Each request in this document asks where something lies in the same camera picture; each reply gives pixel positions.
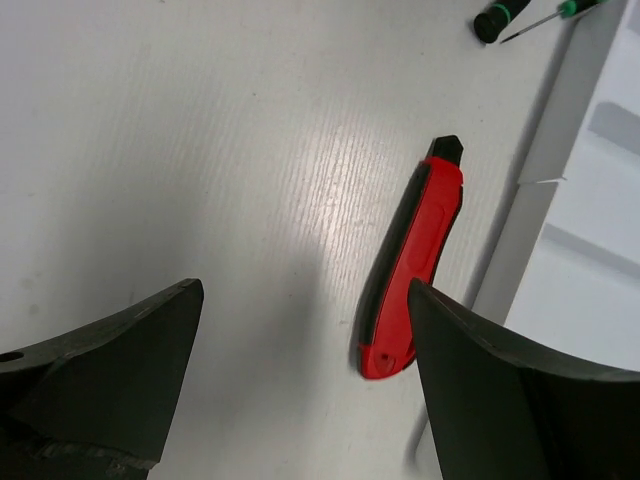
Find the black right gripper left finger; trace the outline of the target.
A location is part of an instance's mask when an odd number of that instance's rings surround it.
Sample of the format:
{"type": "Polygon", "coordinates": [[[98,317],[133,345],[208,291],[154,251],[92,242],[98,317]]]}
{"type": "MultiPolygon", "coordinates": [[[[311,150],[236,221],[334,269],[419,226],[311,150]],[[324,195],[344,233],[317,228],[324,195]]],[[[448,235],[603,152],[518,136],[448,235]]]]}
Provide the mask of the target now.
{"type": "Polygon", "coordinates": [[[4,479],[145,479],[161,460],[204,303],[185,279],[1,356],[4,479]]]}

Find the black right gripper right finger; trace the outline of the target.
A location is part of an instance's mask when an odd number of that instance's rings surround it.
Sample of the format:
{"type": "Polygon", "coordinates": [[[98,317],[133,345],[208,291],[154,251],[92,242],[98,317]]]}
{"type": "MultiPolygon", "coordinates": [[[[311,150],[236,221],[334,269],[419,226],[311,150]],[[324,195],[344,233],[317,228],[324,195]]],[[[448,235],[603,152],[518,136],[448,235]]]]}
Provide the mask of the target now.
{"type": "Polygon", "coordinates": [[[639,375],[487,320],[420,280],[408,310],[446,479],[635,479],[639,375]]]}

